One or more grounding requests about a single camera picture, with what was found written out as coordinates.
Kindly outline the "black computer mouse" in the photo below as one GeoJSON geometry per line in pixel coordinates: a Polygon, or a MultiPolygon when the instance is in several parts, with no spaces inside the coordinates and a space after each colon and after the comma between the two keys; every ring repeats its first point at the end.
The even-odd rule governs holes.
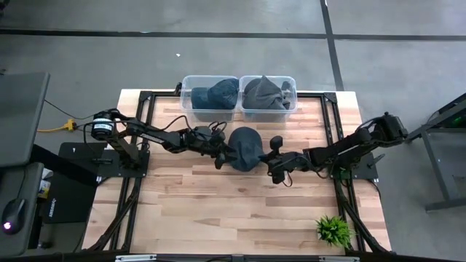
{"type": "Polygon", "coordinates": [[[10,200],[1,215],[1,230],[7,235],[18,233],[25,220],[26,200],[17,198],[10,200]]]}

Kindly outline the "black aluminium rig frame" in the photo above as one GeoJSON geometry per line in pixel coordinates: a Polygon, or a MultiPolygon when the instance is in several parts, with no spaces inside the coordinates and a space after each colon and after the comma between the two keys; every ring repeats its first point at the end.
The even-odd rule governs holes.
{"type": "MultiPolygon", "coordinates": [[[[151,117],[153,124],[163,127],[183,114],[181,98],[155,91],[122,90],[117,107],[129,116],[142,113],[144,120],[151,117]]],[[[336,142],[361,122],[354,92],[301,91],[298,97],[297,112],[286,122],[247,122],[237,109],[225,132],[247,126],[257,129],[266,148],[270,138],[281,135],[283,151],[301,151],[336,142]]],[[[196,153],[174,155],[153,143],[150,151],[149,173],[142,181],[110,178],[98,187],[83,248],[98,246],[119,201],[125,200],[121,195],[129,196],[137,183],[137,206],[123,218],[117,240],[101,247],[105,251],[121,248],[119,253],[141,254],[156,262],[358,260],[339,258],[343,248],[317,238],[316,220],[341,213],[335,195],[340,183],[313,172],[294,172],[292,187],[273,185],[266,165],[246,173],[228,165],[216,170],[213,159],[196,153]]],[[[376,241],[390,250],[376,188],[355,180],[342,189],[376,241]]]]}

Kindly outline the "black Husky box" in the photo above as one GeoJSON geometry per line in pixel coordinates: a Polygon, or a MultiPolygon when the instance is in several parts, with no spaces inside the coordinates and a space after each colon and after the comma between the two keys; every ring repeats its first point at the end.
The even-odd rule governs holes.
{"type": "Polygon", "coordinates": [[[45,223],[86,222],[96,187],[67,178],[60,173],[50,179],[50,190],[42,210],[45,223]]]}

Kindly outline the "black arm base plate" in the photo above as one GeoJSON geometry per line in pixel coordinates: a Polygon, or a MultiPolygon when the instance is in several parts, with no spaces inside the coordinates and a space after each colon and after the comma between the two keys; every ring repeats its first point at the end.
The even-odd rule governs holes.
{"type": "Polygon", "coordinates": [[[350,164],[344,164],[342,161],[337,161],[331,167],[330,177],[337,180],[378,180],[379,176],[376,169],[376,163],[384,156],[385,154],[374,156],[373,153],[368,153],[350,164]]]}
{"type": "Polygon", "coordinates": [[[120,155],[107,149],[106,143],[62,143],[59,156],[101,177],[144,178],[148,173],[150,152],[140,152],[141,162],[135,168],[125,167],[120,155]]]}

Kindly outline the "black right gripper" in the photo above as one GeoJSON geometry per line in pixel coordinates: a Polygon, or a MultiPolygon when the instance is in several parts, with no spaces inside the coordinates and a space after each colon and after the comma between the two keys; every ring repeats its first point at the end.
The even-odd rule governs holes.
{"type": "Polygon", "coordinates": [[[283,146],[281,136],[273,137],[269,142],[271,152],[258,156],[260,163],[267,164],[267,174],[272,178],[273,184],[283,183],[285,176],[298,170],[302,172],[309,171],[309,160],[303,153],[287,152],[280,153],[283,146]]]}

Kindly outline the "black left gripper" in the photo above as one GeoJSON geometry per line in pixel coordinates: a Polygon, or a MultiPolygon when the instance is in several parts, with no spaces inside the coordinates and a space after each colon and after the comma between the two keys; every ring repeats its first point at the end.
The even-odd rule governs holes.
{"type": "Polygon", "coordinates": [[[217,170],[220,170],[225,163],[226,156],[237,156],[235,148],[225,144],[225,135],[218,125],[196,127],[196,138],[202,142],[201,152],[215,159],[214,165],[217,170]]]}

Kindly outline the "clear plastic container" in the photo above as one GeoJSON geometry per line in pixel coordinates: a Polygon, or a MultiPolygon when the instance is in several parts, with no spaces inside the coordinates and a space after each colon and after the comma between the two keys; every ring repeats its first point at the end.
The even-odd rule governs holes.
{"type": "Polygon", "coordinates": [[[246,122],[285,122],[298,108],[291,76],[242,76],[239,110],[246,122]]]}
{"type": "Polygon", "coordinates": [[[222,76],[222,75],[188,75],[185,76],[181,82],[181,110],[193,122],[231,122],[234,118],[235,109],[233,110],[206,110],[206,109],[193,109],[191,104],[191,90],[194,87],[212,87],[217,82],[234,78],[235,76],[222,76]]]}

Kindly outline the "dark blue baseball cap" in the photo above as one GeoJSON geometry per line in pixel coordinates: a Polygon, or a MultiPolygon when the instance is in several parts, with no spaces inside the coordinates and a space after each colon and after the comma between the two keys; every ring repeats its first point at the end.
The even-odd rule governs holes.
{"type": "Polygon", "coordinates": [[[262,138],[250,127],[235,129],[229,137],[228,146],[237,152],[237,159],[230,165],[240,172],[254,169],[260,162],[259,157],[264,155],[262,138]]]}
{"type": "Polygon", "coordinates": [[[233,110],[237,104],[239,80],[230,78],[212,87],[194,87],[191,90],[193,109],[233,110]]]}

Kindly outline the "grey desk surface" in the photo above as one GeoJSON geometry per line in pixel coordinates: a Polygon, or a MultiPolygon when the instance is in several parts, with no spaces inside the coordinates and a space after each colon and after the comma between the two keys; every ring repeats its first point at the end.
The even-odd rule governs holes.
{"type": "Polygon", "coordinates": [[[38,162],[0,168],[0,258],[18,256],[28,249],[43,169],[38,162]],[[1,215],[7,203],[17,198],[26,200],[24,225],[18,233],[7,235],[1,230],[1,215]]]}

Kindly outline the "grey flat panel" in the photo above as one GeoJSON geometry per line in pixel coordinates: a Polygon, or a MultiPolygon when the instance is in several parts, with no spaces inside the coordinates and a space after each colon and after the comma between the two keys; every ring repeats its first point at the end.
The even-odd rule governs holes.
{"type": "Polygon", "coordinates": [[[45,72],[0,75],[0,168],[29,161],[49,80],[45,72]]]}

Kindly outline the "grey metal table frame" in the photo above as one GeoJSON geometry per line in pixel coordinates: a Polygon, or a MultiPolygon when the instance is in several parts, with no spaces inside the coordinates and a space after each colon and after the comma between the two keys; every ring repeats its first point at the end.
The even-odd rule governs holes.
{"type": "Polygon", "coordinates": [[[433,113],[408,134],[407,143],[422,139],[443,199],[425,206],[426,211],[466,206],[457,178],[466,178],[466,93],[433,113]]]}

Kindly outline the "green plant in white pot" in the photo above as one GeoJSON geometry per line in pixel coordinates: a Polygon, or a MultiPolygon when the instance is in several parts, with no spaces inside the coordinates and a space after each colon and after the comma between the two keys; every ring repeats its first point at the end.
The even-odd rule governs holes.
{"type": "Polygon", "coordinates": [[[355,232],[341,216],[328,217],[324,215],[317,223],[318,239],[323,240],[330,246],[351,249],[351,238],[355,232]]]}

